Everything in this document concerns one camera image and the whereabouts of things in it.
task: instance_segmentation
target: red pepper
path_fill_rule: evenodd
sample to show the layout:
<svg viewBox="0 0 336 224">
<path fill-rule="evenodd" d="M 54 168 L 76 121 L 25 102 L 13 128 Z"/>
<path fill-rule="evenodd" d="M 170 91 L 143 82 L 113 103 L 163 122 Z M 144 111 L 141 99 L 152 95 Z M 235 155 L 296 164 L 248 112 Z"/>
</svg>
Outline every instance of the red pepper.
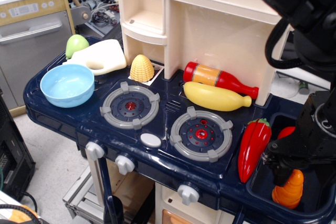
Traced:
<svg viewBox="0 0 336 224">
<path fill-rule="evenodd" d="M 271 134 L 272 131 L 266 119 L 257 119 L 248 123 L 238 156 L 238 172 L 241 182 L 246 183 L 252 175 Z"/>
<path fill-rule="evenodd" d="M 289 127 L 283 128 L 278 135 L 278 139 L 289 136 L 290 134 L 294 132 L 294 130 L 295 130 L 295 126 L 289 126 Z"/>
</svg>

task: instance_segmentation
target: red burner center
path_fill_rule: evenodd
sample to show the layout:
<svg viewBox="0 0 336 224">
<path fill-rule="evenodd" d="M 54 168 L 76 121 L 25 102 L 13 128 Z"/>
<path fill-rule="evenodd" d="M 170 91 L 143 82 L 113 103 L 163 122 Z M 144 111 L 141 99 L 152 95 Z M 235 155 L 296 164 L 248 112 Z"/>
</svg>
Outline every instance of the red burner center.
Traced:
<svg viewBox="0 0 336 224">
<path fill-rule="evenodd" d="M 125 108 L 126 108 L 127 110 L 134 110 L 136 107 L 137 107 L 137 105 L 136 105 L 136 103 L 134 103 L 134 102 L 128 102 L 128 103 L 126 103 L 126 105 L 125 105 Z"/>
<path fill-rule="evenodd" d="M 208 133 L 205 130 L 197 130 L 195 133 L 198 139 L 206 139 L 208 137 Z"/>
</svg>

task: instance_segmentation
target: oven handle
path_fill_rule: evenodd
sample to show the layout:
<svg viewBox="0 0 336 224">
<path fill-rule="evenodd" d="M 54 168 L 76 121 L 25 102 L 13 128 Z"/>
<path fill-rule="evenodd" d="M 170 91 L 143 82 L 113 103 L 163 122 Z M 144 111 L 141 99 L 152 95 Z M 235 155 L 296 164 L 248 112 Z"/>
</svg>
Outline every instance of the oven handle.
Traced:
<svg viewBox="0 0 336 224">
<path fill-rule="evenodd" d="M 40 35 L 50 34 L 55 31 L 59 31 L 61 28 L 62 28 L 61 21 L 32 26 L 27 31 L 23 31 L 21 33 L 12 34 L 6 37 L 2 37 L 0 35 L 0 45 L 5 45 L 24 39 L 30 39 Z"/>
</svg>

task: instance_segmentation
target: light blue bowl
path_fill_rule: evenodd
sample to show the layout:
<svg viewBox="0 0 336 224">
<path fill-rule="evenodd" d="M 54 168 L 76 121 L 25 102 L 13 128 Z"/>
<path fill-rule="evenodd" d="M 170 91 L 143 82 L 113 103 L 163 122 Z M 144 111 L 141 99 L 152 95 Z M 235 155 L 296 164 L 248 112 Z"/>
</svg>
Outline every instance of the light blue bowl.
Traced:
<svg viewBox="0 0 336 224">
<path fill-rule="evenodd" d="M 88 67 L 82 65 L 61 65 L 42 77 L 40 88 L 51 104 L 72 108 L 85 103 L 92 96 L 94 75 Z"/>
</svg>

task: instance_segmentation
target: black cable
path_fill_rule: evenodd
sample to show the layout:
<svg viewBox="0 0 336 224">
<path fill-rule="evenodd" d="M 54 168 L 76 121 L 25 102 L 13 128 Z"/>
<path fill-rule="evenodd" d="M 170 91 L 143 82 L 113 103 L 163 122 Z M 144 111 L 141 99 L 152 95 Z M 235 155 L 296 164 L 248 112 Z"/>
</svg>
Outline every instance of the black cable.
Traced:
<svg viewBox="0 0 336 224">
<path fill-rule="evenodd" d="M 288 27 L 288 22 L 285 19 L 281 19 L 279 23 L 276 24 L 271 34 L 269 35 L 266 46 L 265 46 L 265 55 L 268 63 L 277 69 L 289 69 L 302 66 L 304 63 L 301 59 L 291 59 L 291 60 L 276 60 L 272 58 L 272 53 L 275 45 L 279 39 L 284 34 L 285 30 Z"/>
<path fill-rule="evenodd" d="M 36 200 L 34 199 L 34 197 L 31 194 L 27 193 L 26 191 L 24 191 L 22 194 L 24 196 L 29 197 L 32 200 L 32 202 L 34 203 L 35 212 L 37 212 L 37 203 L 36 203 Z"/>
<path fill-rule="evenodd" d="M 38 218 L 32 212 L 30 212 L 28 209 L 26 209 L 24 207 L 20 207 L 20 206 L 17 206 L 17 205 L 0 204 L 0 209 L 19 210 L 19 211 L 25 213 L 32 220 L 33 223 L 40 224 L 40 221 L 38 220 Z"/>
</svg>

